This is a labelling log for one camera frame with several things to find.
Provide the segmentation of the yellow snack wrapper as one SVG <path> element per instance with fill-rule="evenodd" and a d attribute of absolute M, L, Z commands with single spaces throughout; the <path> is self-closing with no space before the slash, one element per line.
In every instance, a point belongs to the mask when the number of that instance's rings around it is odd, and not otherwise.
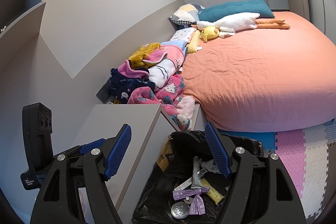
<path fill-rule="evenodd" d="M 224 199 L 224 196 L 220 194 L 214 187 L 212 187 L 205 178 L 201 179 L 201 183 L 202 187 L 209 188 L 207 195 L 214 201 L 216 205 Z"/>

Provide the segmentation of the silver foil wrapper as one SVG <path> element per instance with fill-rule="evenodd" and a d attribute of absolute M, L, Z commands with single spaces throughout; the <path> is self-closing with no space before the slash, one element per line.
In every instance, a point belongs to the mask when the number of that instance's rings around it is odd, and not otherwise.
<path fill-rule="evenodd" d="M 201 163 L 202 161 L 197 156 L 193 158 L 193 175 L 191 180 L 192 189 L 199 189 L 202 187 L 200 170 Z"/>

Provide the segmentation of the purple plastic bag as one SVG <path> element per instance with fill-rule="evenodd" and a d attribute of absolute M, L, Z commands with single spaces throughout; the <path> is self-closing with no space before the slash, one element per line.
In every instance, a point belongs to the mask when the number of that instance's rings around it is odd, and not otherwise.
<path fill-rule="evenodd" d="M 193 201 L 190 204 L 188 215 L 202 215 L 206 213 L 206 210 L 201 194 L 208 193 L 209 189 L 210 188 L 208 186 L 205 186 L 189 190 L 174 190 L 173 199 L 177 201 L 187 197 L 192 197 Z"/>

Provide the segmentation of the long white toothpaste box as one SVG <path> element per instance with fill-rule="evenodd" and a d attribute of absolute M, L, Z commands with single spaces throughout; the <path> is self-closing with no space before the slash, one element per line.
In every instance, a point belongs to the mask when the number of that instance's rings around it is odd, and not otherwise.
<path fill-rule="evenodd" d="M 199 172 L 199 178 L 203 178 L 204 175 L 207 173 L 208 171 L 205 168 L 202 168 Z M 189 186 L 191 186 L 192 184 L 192 177 L 190 177 L 189 179 L 187 179 L 185 182 L 181 183 L 179 186 L 177 186 L 176 188 L 174 188 L 174 191 L 177 190 L 185 190 L 187 189 Z"/>

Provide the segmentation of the clear plastic cup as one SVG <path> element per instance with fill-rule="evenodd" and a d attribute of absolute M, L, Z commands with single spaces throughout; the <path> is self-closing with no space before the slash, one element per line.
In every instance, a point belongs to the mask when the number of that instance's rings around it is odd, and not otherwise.
<path fill-rule="evenodd" d="M 189 215 L 189 205 L 183 201 L 176 202 L 171 207 L 171 215 L 175 219 L 185 219 Z"/>

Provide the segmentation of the foam puzzle floor mat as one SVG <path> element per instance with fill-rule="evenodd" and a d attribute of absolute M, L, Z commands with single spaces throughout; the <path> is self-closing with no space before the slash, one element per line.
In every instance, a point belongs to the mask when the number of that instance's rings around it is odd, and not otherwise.
<path fill-rule="evenodd" d="M 280 156 L 300 197 L 306 222 L 313 223 L 335 192 L 335 119 L 321 125 L 283 132 L 234 132 L 259 140 L 267 155 Z"/>

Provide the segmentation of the navy blue fleece garment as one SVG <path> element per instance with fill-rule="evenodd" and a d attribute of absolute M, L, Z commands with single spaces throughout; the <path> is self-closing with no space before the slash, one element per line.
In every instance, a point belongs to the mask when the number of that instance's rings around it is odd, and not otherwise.
<path fill-rule="evenodd" d="M 110 70 L 109 87 L 112 96 L 121 103 L 127 103 L 132 92 L 137 88 L 149 87 L 155 89 L 155 83 L 143 77 L 124 76 L 118 69 Z"/>

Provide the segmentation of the mustard yellow garment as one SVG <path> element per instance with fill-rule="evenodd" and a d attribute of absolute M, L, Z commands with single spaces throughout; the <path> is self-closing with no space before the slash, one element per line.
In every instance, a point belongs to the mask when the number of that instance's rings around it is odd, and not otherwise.
<path fill-rule="evenodd" d="M 152 52 L 160 49 L 160 47 L 159 43 L 149 43 L 143 45 L 139 50 L 135 51 L 135 53 L 128 57 L 131 68 L 148 68 L 149 64 L 147 64 L 144 60 L 147 59 Z"/>

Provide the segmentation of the pink bed mattress sheet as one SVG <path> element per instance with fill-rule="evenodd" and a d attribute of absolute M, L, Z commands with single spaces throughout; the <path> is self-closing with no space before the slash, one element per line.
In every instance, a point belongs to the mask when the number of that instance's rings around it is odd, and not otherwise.
<path fill-rule="evenodd" d="M 276 132 L 335 118 L 335 45 L 292 12 L 289 29 L 255 29 L 201 43 L 183 64 L 185 94 L 223 130 Z"/>

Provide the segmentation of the pink fleece blanket pile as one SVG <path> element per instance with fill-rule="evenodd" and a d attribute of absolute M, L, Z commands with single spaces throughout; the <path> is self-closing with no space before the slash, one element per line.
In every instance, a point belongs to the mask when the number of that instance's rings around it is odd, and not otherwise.
<path fill-rule="evenodd" d="M 184 96 L 185 82 L 178 73 L 185 61 L 186 46 L 178 46 L 176 42 L 164 42 L 160 46 L 144 60 L 148 68 L 133 69 L 127 59 L 115 69 L 124 76 L 143 77 L 155 83 L 154 90 L 149 87 L 134 90 L 127 104 L 161 105 L 179 129 L 187 131 L 191 127 L 195 100 Z"/>

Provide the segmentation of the yellow duck plush toy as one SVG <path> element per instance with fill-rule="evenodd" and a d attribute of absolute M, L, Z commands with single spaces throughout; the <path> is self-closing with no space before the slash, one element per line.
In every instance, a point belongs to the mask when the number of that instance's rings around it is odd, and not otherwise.
<path fill-rule="evenodd" d="M 214 26 L 208 26 L 204 30 L 201 31 L 201 39 L 204 42 L 208 42 L 209 40 L 215 39 L 219 37 L 220 31 Z"/>

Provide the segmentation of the white goose plush toy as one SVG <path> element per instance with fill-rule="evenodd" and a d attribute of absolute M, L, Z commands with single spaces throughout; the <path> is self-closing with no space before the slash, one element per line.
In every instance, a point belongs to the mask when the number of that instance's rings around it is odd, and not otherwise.
<path fill-rule="evenodd" d="M 219 37 L 225 38 L 233 36 L 236 32 L 255 29 L 280 29 L 288 30 L 290 26 L 284 19 L 260 19 L 260 14 L 252 12 L 242 12 L 225 16 L 215 22 L 198 21 L 192 24 L 200 32 L 208 26 L 214 26 L 219 31 Z"/>

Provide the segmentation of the checkered patchwork pillow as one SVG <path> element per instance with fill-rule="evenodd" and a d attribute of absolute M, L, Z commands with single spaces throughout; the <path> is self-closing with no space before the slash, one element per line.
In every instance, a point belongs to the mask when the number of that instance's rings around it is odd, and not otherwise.
<path fill-rule="evenodd" d="M 204 6 L 195 3 L 183 5 L 173 15 L 169 16 L 169 21 L 179 26 L 195 24 L 199 21 L 199 14 L 204 9 Z"/>

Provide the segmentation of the teal long pillow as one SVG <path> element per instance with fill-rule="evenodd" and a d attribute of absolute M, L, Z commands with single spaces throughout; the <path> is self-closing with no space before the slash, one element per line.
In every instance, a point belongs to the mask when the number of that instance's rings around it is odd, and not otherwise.
<path fill-rule="evenodd" d="M 258 13 L 260 14 L 260 18 L 275 18 L 264 0 L 226 2 L 202 10 L 198 16 L 201 21 L 215 22 L 225 16 L 242 12 Z"/>

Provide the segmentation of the black wall socket panel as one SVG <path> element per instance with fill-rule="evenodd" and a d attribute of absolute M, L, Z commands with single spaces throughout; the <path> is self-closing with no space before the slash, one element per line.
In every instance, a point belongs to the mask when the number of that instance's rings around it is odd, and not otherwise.
<path fill-rule="evenodd" d="M 110 81 L 107 80 L 106 83 L 100 88 L 97 92 L 96 97 L 103 103 L 108 103 L 110 97 L 112 96 L 112 92 L 110 89 Z"/>

